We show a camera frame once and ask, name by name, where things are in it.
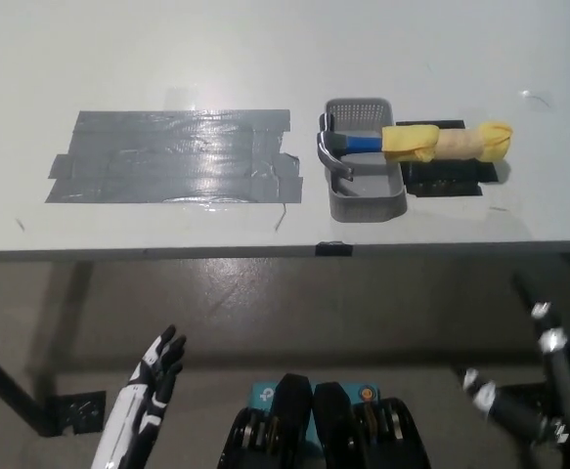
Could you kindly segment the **white and black left hand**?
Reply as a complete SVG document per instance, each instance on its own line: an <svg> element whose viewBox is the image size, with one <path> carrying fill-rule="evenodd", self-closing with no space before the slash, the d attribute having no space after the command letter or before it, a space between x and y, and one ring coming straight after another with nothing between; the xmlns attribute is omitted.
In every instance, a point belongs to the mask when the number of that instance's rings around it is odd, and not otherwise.
<svg viewBox="0 0 570 469"><path fill-rule="evenodd" d="M144 468L152 453L178 374L186 337L168 326L143 354L120 390L99 441L94 468Z"/></svg>

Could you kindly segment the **black right hand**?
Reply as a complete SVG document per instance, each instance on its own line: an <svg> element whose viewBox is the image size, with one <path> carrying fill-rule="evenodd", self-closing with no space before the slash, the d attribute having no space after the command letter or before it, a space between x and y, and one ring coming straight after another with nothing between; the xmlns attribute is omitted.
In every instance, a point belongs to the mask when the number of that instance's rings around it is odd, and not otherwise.
<svg viewBox="0 0 570 469"><path fill-rule="evenodd" d="M484 378L472 367L457 376L472 404L512 437L530 445L553 444L570 468L570 339L550 302L537 302L530 312L544 360L546 396L553 412L542 413L515 398L507 387Z"/></svg>

